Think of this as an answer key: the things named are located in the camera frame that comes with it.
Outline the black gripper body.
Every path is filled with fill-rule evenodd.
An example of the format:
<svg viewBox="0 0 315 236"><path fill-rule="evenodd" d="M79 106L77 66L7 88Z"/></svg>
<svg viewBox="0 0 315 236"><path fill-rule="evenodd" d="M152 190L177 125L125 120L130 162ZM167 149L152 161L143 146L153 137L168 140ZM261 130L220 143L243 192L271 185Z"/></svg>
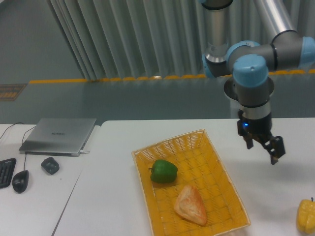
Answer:
<svg viewBox="0 0 315 236"><path fill-rule="evenodd" d="M266 143L272 137L272 116L269 113L267 116L259 119L249 119L245 117L242 110L238 111L239 120L237 121L237 129L239 136L246 140L249 138L255 139L260 143Z"/></svg>

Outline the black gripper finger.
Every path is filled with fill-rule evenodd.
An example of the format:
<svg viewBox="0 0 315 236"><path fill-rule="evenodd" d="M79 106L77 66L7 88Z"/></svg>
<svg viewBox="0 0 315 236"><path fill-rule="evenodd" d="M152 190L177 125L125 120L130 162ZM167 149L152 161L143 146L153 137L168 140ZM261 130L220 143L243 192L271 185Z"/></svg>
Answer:
<svg viewBox="0 0 315 236"><path fill-rule="evenodd" d="M269 136L262 145L270 154L272 165L275 165L285 155L284 141L281 136Z"/></svg>
<svg viewBox="0 0 315 236"><path fill-rule="evenodd" d="M252 137L247 131L243 128L238 128L238 135L243 137L243 140L246 142L247 149L251 149L253 147Z"/></svg>

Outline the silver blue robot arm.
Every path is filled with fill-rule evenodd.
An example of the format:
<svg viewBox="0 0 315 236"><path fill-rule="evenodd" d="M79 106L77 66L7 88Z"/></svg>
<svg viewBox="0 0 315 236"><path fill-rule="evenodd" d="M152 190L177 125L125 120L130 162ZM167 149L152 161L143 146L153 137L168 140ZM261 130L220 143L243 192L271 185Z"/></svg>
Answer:
<svg viewBox="0 0 315 236"><path fill-rule="evenodd" d="M231 74L224 85L225 94L238 102L237 129L247 148L260 143L276 164L284 154L281 136L271 132L270 95L274 84L269 72L311 66L315 62L315 40L301 37L294 28L281 0L256 0L258 14L271 38L261 45L251 40L228 45L228 10L230 0L202 0L211 25L209 44L202 57L210 77Z"/></svg>

